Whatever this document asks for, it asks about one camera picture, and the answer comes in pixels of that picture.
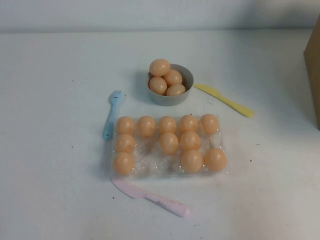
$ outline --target clear plastic egg tray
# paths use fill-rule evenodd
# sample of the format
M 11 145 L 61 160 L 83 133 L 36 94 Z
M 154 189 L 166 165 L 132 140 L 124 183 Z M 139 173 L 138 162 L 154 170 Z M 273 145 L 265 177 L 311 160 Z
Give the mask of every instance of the clear plastic egg tray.
M 134 150 L 131 153 L 134 159 L 134 167 L 130 174 L 120 175 L 117 174 L 113 168 L 113 161 L 118 154 L 115 149 L 115 144 L 118 138 L 118 134 L 114 133 L 112 143 L 112 159 L 111 159 L 111 176 L 117 176 L 121 178 L 163 178 L 163 177 L 182 177 L 182 176 L 207 176 L 216 174 L 217 172 L 228 173 L 228 164 L 220 171 L 210 171 L 205 164 L 206 153 L 212 148 L 218 148 L 226 153 L 223 138 L 221 133 L 221 127 L 218 128 L 214 134 L 205 134 L 203 126 L 201 125 L 200 119 L 202 116 L 194 115 L 198 121 L 198 127 L 196 133 L 200 137 L 200 147 L 198 152 L 202 155 L 203 165 L 199 172 L 188 173 L 184 170 L 181 159 L 183 151 L 181 148 L 180 138 L 181 131 L 179 128 L 179 122 L 181 117 L 172 117 L 176 122 L 176 131 L 174 134 L 178 139 L 178 149 L 175 154 L 165 155 L 161 149 L 160 143 L 158 142 L 160 134 L 158 131 L 158 122 L 161 117 L 153 118 L 155 120 L 156 128 L 155 134 L 151 138 L 143 138 L 140 136 L 137 130 L 137 122 L 139 118 L 133 118 L 134 121 L 134 133 L 133 138 L 135 141 Z

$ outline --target pink plastic knife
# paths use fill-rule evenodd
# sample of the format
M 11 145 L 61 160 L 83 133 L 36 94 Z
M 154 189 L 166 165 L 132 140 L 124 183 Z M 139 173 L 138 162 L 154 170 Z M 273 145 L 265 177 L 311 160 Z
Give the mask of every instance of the pink plastic knife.
M 148 199 L 149 201 L 159 205 L 160 207 L 169 210 L 170 212 L 180 216 L 186 217 L 190 210 L 183 203 L 170 200 L 166 197 L 159 196 L 157 194 L 145 191 L 135 185 L 132 185 L 126 181 L 119 178 L 111 178 L 111 182 L 124 194 L 128 195 L 133 199 Z

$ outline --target brown egg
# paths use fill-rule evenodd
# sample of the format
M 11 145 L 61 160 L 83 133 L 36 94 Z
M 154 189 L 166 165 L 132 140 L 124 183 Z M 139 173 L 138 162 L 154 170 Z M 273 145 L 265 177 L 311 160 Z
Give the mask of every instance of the brown egg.
M 187 131 L 195 131 L 198 128 L 198 121 L 192 115 L 185 115 L 180 119 L 179 129 L 182 133 Z
M 149 88 L 156 94 L 165 95 L 167 91 L 167 84 L 162 77 L 154 76 L 149 81 Z
M 177 129 L 176 120 L 170 116 L 163 116 L 158 122 L 158 131 L 163 133 L 174 133 Z
M 215 134 L 219 129 L 219 121 L 217 117 L 210 113 L 201 117 L 200 125 L 205 134 Z
M 135 140 L 130 134 L 121 134 L 117 137 L 114 148 L 119 152 L 131 154 L 135 149 Z
M 168 87 L 176 84 L 182 84 L 182 76 L 180 72 L 175 69 L 170 69 L 170 71 L 163 76 Z
M 135 122 L 131 117 L 122 116 L 118 119 L 115 126 L 116 134 L 130 134 L 133 135 L 135 131 Z
M 154 60 L 149 66 L 150 73 L 155 77 L 161 77 L 167 74 L 169 70 L 170 62 L 162 58 Z
M 187 131 L 180 137 L 182 151 L 198 150 L 201 145 L 199 135 L 195 131 Z
M 159 137 L 159 143 L 163 154 L 172 155 L 178 150 L 178 138 L 172 132 L 165 132 Z
M 142 116 L 136 123 L 137 130 L 141 137 L 151 138 L 156 132 L 156 122 L 150 116 Z
M 227 165 L 227 157 L 220 148 L 211 148 L 206 152 L 204 164 L 212 172 L 220 172 Z
M 185 92 L 186 92 L 185 86 L 183 86 L 182 84 L 176 84 L 168 88 L 168 90 L 166 91 L 166 95 L 178 96 L 180 94 L 184 94 Z
M 189 150 L 182 155 L 181 166 L 189 174 L 200 172 L 203 164 L 202 155 L 197 150 Z
M 135 159 L 127 152 L 119 152 L 113 159 L 112 166 L 117 174 L 128 175 L 135 166 Z

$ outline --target bowl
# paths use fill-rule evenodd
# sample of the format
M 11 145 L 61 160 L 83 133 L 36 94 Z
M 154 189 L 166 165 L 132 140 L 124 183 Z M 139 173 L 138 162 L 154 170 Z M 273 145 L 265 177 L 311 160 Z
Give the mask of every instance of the bowl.
M 163 96 L 150 90 L 149 80 L 153 77 L 153 75 L 150 72 L 148 73 L 148 78 L 146 80 L 146 85 L 148 87 L 150 97 L 157 104 L 160 104 L 163 106 L 174 106 L 182 103 L 189 96 L 190 90 L 194 84 L 194 76 L 192 76 L 192 73 L 188 69 L 186 69 L 184 66 L 181 66 L 178 64 L 170 64 L 170 68 L 177 70 L 181 74 L 182 85 L 185 86 L 185 93 L 182 93 L 178 96 Z

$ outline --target blue plastic fork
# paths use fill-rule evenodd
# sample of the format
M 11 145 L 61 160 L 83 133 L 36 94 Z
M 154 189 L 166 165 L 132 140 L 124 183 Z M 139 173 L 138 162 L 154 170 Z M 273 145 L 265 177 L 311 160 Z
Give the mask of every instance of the blue plastic fork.
M 117 107 L 121 102 L 122 92 L 120 90 L 114 91 L 110 96 L 111 109 L 106 120 L 102 137 L 107 140 L 111 139 L 114 134 L 115 122 L 117 117 Z

